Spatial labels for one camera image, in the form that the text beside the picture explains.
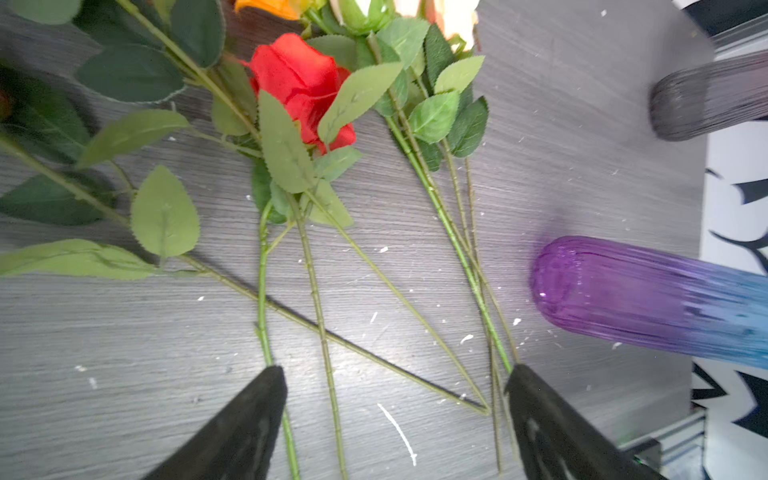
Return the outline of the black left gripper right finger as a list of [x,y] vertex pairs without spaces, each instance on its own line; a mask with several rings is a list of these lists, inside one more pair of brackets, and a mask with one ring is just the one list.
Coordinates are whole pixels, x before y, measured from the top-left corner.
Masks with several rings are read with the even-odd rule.
[[513,367],[505,393],[528,479],[661,479],[619,450],[535,371]]

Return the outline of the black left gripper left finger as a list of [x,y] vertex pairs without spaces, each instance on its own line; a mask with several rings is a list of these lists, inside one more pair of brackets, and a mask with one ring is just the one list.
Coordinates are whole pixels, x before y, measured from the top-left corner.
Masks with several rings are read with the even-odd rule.
[[280,366],[265,368],[147,479],[265,479],[287,399]]

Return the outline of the purple blue glass vase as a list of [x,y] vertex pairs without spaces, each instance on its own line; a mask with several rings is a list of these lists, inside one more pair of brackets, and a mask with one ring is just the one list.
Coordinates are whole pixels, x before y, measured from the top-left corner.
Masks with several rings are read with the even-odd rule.
[[767,279],[657,250],[560,237],[533,262],[534,303],[573,333],[764,369]]

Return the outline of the small red artificial rose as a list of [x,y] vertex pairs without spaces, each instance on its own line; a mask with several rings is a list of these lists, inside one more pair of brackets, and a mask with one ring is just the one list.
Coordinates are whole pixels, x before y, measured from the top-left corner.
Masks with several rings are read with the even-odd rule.
[[254,75],[253,86],[258,95],[258,125],[266,166],[283,191],[301,238],[333,415],[340,477],[347,479],[327,329],[306,220],[299,203],[299,198],[312,193],[319,182],[309,149],[320,142],[319,121],[339,91],[339,69],[331,57],[319,53],[293,33],[257,47],[247,66]]

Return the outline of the blue artificial rose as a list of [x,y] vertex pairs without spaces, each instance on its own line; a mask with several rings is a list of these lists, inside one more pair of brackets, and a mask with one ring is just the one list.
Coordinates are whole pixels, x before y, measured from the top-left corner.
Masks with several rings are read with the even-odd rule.
[[[245,126],[248,135],[254,140],[260,139],[257,129],[254,126],[256,122],[255,117],[248,114],[244,107],[236,102],[234,94],[230,92],[229,88],[225,86],[222,81],[218,80],[215,72],[208,72],[210,68],[213,68],[213,66],[221,60],[222,55],[224,55],[226,22],[224,20],[220,1],[200,1],[202,4],[206,5],[206,8],[207,6],[210,6],[213,9],[213,16],[215,17],[213,22],[214,33],[217,33],[217,38],[220,40],[219,43],[221,44],[216,47],[216,49],[218,49],[216,58],[210,62],[205,60],[202,66],[192,58],[194,55],[190,56],[188,52],[184,50],[183,45],[180,44],[179,40],[172,38],[173,35],[171,35],[170,20],[166,22],[160,18],[161,14],[155,9],[156,1],[120,0],[110,2],[119,5],[120,8],[126,12],[125,14],[109,14],[109,16],[115,17],[116,19],[114,21],[110,20],[110,22],[115,24],[119,23],[121,25],[124,24],[124,26],[120,28],[125,29],[126,31],[128,29],[134,29],[134,26],[135,29],[138,29],[138,25],[141,25],[141,27],[148,32],[146,35],[151,35],[155,38],[155,40],[152,40],[151,42],[159,42],[159,45],[162,46],[164,55],[169,59],[168,61],[173,63],[186,77],[185,82],[197,82],[203,88],[207,89],[213,95],[214,100],[218,100],[225,105],[230,113],[233,113],[238,121]],[[260,295],[260,297],[257,300],[258,320],[256,324],[256,334],[261,343],[262,353],[267,366],[274,366],[274,355],[267,330],[266,287],[259,286],[258,288],[258,295]],[[283,408],[281,427],[291,478],[302,479],[287,404]]]

